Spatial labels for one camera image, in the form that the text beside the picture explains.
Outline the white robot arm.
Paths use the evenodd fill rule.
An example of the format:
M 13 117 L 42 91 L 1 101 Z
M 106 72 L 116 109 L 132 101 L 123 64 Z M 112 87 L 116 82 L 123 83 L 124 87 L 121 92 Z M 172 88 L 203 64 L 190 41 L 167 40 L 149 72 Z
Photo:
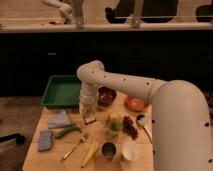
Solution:
M 78 67 L 77 77 L 83 103 L 93 102 L 103 85 L 151 104 L 153 171 L 213 171 L 209 108 L 197 86 L 106 72 L 98 60 Z

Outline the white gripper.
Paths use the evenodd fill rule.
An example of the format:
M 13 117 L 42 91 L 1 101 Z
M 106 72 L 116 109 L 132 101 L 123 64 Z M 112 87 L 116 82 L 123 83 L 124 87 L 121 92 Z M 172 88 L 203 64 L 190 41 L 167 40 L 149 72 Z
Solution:
M 98 103 L 98 90 L 94 85 L 83 83 L 80 90 L 80 114 L 83 117 L 84 123 L 87 124 L 86 117 L 92 116 L 92 122 L 97 121 L 96 108 Z

